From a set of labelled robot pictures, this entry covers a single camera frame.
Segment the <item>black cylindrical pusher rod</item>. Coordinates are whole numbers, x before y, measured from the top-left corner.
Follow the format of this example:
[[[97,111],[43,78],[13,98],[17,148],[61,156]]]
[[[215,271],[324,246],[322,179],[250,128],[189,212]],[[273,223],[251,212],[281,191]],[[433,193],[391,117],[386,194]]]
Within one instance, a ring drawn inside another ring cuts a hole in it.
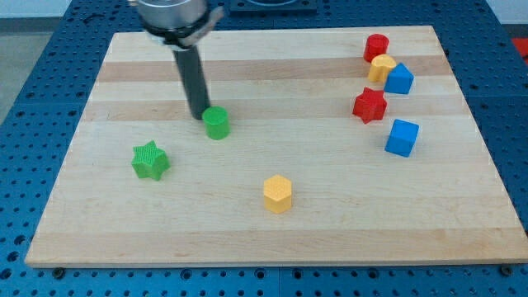
[[[191,116],[202,119],[204,111],[210,107],[210,97],[198,49],[173,51],[173,57],[180,74]]]

